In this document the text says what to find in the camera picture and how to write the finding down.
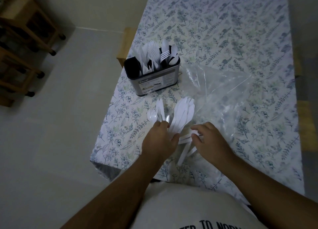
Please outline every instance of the clear plastic bag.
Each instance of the clear plastic bag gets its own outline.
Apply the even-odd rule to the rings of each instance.
[[[220,71],[199,64],[183,66],[183,97],[195,100],[193,122],[211,122],[227,142],[234,137],[243,104],[249,96],[252,76],[244,72]]]

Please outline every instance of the tablecloth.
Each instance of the tablecloth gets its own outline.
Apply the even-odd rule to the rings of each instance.
[[[181,65],[200,63],[254,76],[230,146],[247,163],[304,194],[288,1],[148,0],[132,46],[164,38],[177,45]],[[158,98],[171,113],[181,98],[179,84],[138,97],[122,70],[90,157],[102,175],[112,180],[141,153],[150,129],[147,111]],[[228,178],[216,180],[209,173],[215,168],[208,162],[189,157],[177,166],[180,153],[165,161],[156,179],[223,191],[247,202]]]

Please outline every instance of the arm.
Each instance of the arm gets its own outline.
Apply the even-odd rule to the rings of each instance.
[[[199,153],[227,176],[253,209],[273,228],[317,228],[318,204],[285,187],[237,157],[211,123],[195,125],[204,142],[192,134]]]
[[[77,212],[62,229],[129,227],[150,180],[178,145],[178,134],[169,140],[168,126],[167,122],[156,122],[142,143],[142,154],[132,166]]]

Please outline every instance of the product label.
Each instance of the product label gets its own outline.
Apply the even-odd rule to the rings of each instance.
[[[167,86],[171,86],[175,79],[175,69],[166,73],[151,76],[139,82],[142,94],[147,94]]]

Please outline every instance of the white shirt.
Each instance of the white shirt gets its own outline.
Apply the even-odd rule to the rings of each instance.
[[[232,196],[166,182],[151,183],[131,229],[254,229],[265,227]]]

